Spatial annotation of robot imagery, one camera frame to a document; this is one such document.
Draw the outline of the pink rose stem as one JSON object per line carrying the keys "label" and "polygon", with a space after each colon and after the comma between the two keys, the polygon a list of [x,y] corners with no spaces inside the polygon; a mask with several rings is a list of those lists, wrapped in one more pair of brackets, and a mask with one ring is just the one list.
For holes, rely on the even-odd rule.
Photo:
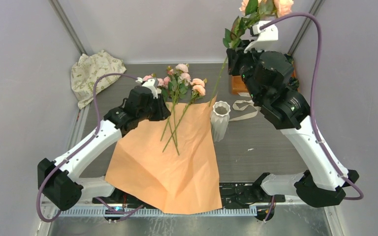
{"label": "pink rose stem", "polygon": [[180,63],[174,68],[168,66],[167,76],[172,79],[173,88],[177,89],[177,103],[183,99],[189,90],[191,77],[189,75],[189,65],[187,63]]}
{"label": "pink rose stem", "polygon": [[178,142],[177,142],[177,135],[173,133],[175,131],[174,123],[176,122],[176,112],[175,112],[175,105],[177,103],[177,89],[173,88],[172,79],[170,76],[166,76],[165,78],[155,78],[154,74],[144,76],[142,82],[146,82],[149,80],[157,80],[157,90],[158,93],[162,95],[164,101],[166,102],[166,106],[171,112],[171,117],[173,123],[170,121],[170,118],[166,119],[166,125],[163,129],[163,133],[161,135],[161,140],[165,138],[166,129],[170,131],[170,138],[171,142],[174,145],[175,151],[178,155],[180,155],[180,151],[178,149]]}

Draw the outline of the beige printed ribbon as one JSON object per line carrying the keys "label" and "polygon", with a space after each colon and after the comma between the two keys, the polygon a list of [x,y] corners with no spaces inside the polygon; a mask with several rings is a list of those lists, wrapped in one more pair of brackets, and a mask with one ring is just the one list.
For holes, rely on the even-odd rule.
{"label": "beige printed ribbon", "polygon": [[248,92],[239,92],[238,95],[240,98],[244,98],[244,100],[236,100],[232,104],[232,109],[236,112],[242,112],[245,109],[251,107],[254,109],[253,112],[243,114],[238,117],[230,118],[229,121],[241,121],[246,119],[251,119],[255,116],[257,116],[259,108],[257,106],[254,106],[254,102],[252,100],[251,95]]}

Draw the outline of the peach rose stem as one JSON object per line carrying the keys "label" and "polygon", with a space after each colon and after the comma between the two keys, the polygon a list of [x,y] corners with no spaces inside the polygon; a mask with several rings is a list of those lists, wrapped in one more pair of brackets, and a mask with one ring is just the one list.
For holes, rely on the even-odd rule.
{"label": "peach rose stem", "polygon": [[[247,40],[247,45],[252,42],[256,37],[252,36],[252,26],[256,25],[259,21],[271,21],[270,23],[262,26],[264,29],[271,23],[284,20],[291,16],[291,7],[293,1],[291,0],[245,0],[242,2],[240,10],[243,12],[243,17],[237,17],[231,29],[225,29],[224,38],[222,39],[226,49],[235,49],[243,41]],[[222,75],[224,69],[228,70],[228,58],[224,59],[219,75]],[[255,104],[255,106],[271,107],[275,102],[283,98],[287,93],[294,92],[288,84],[287,86],[276,95],[273,99],[268,100],[263,104]]]}
{"label": "peach rose stem", "polygon": [[[192,115],[192,111],[195,109],[195,103],[206,95],[207,83],[208,80],[206,78],[192,79],[185,97],[175,106],[176,122],[174,123],[175,131],[173,133],[177,135],[178,149],[179,135],[184,133],[184,131],[181,131],[181,128],[183,128],[183,126],[189,120],[189,117]],[[174,147],[173,143],[171,142],[170,131],[168,129],[166,130],[165,138],[163,138],[161,141],[164,144],[162,152],[165,152],[169,146]]]}

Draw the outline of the orange wrapping paper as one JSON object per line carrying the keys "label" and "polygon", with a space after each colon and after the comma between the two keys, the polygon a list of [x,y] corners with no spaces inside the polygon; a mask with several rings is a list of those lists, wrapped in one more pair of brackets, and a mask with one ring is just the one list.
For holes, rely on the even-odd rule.
{"label": "orange wrapping paper", "polygon": [[180,155],[172,146],[162,152],[165,121],[140,122],[117,142],[106,181],[165,213],[195,214],[221,208],[212,108],[212,102],[195,104],[181,128]]}

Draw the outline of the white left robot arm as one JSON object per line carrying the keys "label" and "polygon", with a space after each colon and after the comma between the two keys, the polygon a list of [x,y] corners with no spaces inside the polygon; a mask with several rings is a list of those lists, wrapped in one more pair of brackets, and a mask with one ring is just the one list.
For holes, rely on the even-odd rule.
{"label": "white left robot arm", "polygon": [[38,188],[59,210],[66,211],[79,201],[106,197],[118,203],[124,190],[104,178],[81,178],[81,173],[102,152],[144,120],[162,121],[171,115],[158,87],[149,79],[133,88],[119,107],[111,109],[82,141],[53,161],[44,158],[37,166]]}

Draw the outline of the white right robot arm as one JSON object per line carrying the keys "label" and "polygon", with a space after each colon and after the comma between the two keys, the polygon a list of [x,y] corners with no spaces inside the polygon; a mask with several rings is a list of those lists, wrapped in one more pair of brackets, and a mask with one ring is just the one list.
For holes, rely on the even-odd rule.
{"label": "white right robot arm", "polygon": [[337,206],[346,199],[345,188],[359,174],[339,163],[312,126],[311,110],[304,96],[290,85],[294,67],[286,55],[276,51],[245,51],[247,41],[227,49],[228,73],[240,76],[252,99],[277,130],[293,144],[307,169],[298,174],[263,173],[253,194],[265,202],[274,195],[299,197],[312,207]]}

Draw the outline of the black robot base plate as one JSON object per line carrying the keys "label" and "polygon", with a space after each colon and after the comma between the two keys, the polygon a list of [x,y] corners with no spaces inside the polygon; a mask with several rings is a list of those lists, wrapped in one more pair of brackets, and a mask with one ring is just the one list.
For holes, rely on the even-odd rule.
{"label": "black robot base plate", "polygon": [[[219,189],[222,205],[226,209],[242,209],[258,203],[269,204],[272,198],[264,191],[259,190],[258,186],[252,182],[220,182]],[[115,189],[110,196],[101,197],[101,199],[110,206],[120,204],[130,208],[140,205],[147,209],[155,208],[119,189]]]}

